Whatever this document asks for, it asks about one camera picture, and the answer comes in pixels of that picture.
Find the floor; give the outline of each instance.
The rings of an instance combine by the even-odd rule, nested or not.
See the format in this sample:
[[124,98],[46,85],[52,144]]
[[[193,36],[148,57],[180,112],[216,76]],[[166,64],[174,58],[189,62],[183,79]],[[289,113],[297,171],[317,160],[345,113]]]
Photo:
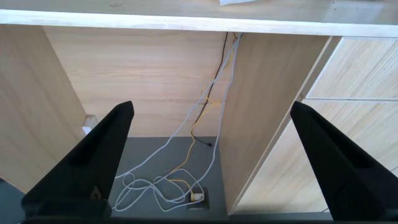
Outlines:
[[[215,142],[215,138],[201,138],[204,141],[211,143]],[[126,148],[123,151],[122,158],[119,163],[117,174],[133,168],[141,163],[160,146],[167,142],[168,138],[130,138],[126,142]],[[172,139],[169,145],[163,150],[159,151],[152,159],[147,161],[145,165],[134,171],[136,178],[143,178],[152,181],[158,175],[165,175],[172,169],[181,164],[187,156],[188,149],[192,143],[191,138],[175,138]],[[221,173],[220,159],[218,157],[218,148],[216,149],[215,162],[210,169],[207,176],[201,181],[203,187],[207,187],[209,193],[209,210],[187,210],[186,207],[176,208],[170,212],[163,212],[156,204],[152,190],[148,190],[136,204],[125,212],[113,212],[115,217],[140,217],[140,218],[173,218],[173,219],[188,219],[201,218],[206,220],[226,220],[226,209],[224,199],[223,177]],[[202,143],[196,143],[191,150],[188,162],[184,165],[186,170],[190,171],[194,177],[199,179],[207,170],[213,157],[213,147],[209,147]],[[176,173],[171,176],[173,179],[184,179],[189,183],[193,181],[187,175]],[[182,189],[186,189],[186,185],[179,184]],[[164,193],[170,198],[178,197],[179,191],[176,187],[171,187],[170,184],[160,185],[164,187]],[[109,202],[114,205],[117,196],[123,189],[121,179],[116,179]],[[137,195],[131,195],[126,198],[127,203],[130,204]],[[173,204],[163,203],[165,208],[170,208]]]
[[[214,137],[201,138],[208,142],[214,142]],[[121,174],[130,168],[142,162],[156,149],[166,143],[167,138],[129,138],[126,142],[122,158],[119,163],[118,174]],[[152,181],[157,175],[164,175],[174,167],[182,163],[187,155],[191,138],[175,138],[170,144],[150,159],[145,165],[134,171],[137,178]],[[194,145],[189,160],[184,166],[196,178],[200,178],[208,168],[213,155],[213,148],[202,143]],[[176,174],[173,178],[189,180],[184,175]],[[266,220],[331,220],[330,213],[290,213],[290,214],[266,214],[266,215],[234,215],[227,216],[225,209],[223,180],[221,175],[220,160],[218,151],[216,151],[215,162],[208,175],[201,181],[202,186],[207,187],[209,193],[210,208],[208,210],[187,211],[185,207],[177,208],[170,212],[160,210],[155,202],[153,192],[148,190],[135,205],[124,212],[113,212],[114,217],[133,217],[133,218],[171,218],[171,219],[189,219],[189,220],[238,220],[238,221],[266,221]],[[169,197],[178,195],[176,188],[160,185]],[[116,198],[123,188],[121,180],[115,180],[109,203],[113,206]],[[24,219],[24,212],[21,209],[20,201],[24,196],[22,192],[15,189],[6,182],[0,182],[0,223],[16,224]],[[126,197],[125,203],[120,206],[130,204],[137,195]],[[170,205],[162,203],[165,208]]]

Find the wooden desk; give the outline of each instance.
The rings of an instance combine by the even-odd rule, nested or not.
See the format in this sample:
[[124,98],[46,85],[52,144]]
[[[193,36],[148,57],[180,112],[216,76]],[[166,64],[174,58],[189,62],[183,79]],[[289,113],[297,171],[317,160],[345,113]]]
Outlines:
[[[227,209],[322,211],[289,109],[309,104],[397,167],[396,15],[395,1],[2,0],[0,175],[28,191],[83,137],[86,114],[127,100],[130,136],[171,136],[212,81],[225,31],[245,32],[220,139]],[[231,63],[213,99],[230,75]],[[195,133],[216,135],[219,115]]]

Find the white paper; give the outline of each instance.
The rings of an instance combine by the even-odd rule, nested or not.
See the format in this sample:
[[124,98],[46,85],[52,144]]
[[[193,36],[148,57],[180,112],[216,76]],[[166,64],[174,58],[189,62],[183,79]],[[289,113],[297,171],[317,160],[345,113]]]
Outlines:
[[249,2],[249,1],[255,1],[255,0],[220,0],[220,6],[224,6],[226,4]]

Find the drawer front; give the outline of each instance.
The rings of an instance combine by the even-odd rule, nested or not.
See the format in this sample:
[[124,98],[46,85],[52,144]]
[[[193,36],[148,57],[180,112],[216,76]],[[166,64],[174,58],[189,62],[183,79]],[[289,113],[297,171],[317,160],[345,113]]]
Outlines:
[[342,38],[306,97],[398,99],[398,40]]
[[[304,100],[387,169],[398,166],[398,103]],[[327,208],[293,122],[289,122],[237,206],[240,213]]]

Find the black object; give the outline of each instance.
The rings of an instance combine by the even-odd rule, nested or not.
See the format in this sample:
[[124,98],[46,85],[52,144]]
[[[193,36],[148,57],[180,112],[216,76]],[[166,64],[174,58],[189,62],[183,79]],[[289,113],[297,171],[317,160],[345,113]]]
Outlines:
[[[198,203],[194,203],[194,204],[191,204],[191,205],[187,205],[186,207],[187,207],[187,210],[209,210],[209,208],[210,208],[210,203],[209,203],[209,192],[207,191],[207,187],[202,187],[203,188],[203,191],[204,191],[204,193],[205,193],[205,199],[203,200],[203,201],[201,201],[201,202],[198,202]],[[194,187],[194,188],[192,188],[192,192],[194,193],[194,194],[201,194],[202,193],[202,191],[201,191],[201,188],[200,187]],[[189,194],[187,194],[187,202],[189,203],[189,202],[193,202],[192,200],[191,200],[191,192],[189,193]]]
[[[335,221],[397,220],[397,177],[311,107],[295,102],[290,115]],[[130,101],[117,105],[28,192],[24,223],[177,223],[107,219],[106,200],[133,116]]]
[[117,105],[22,199],[25,217],[111,216],[107,202],[134,109]]
[[311,107],[290,112],[335,221],[396,221],[398,178]]

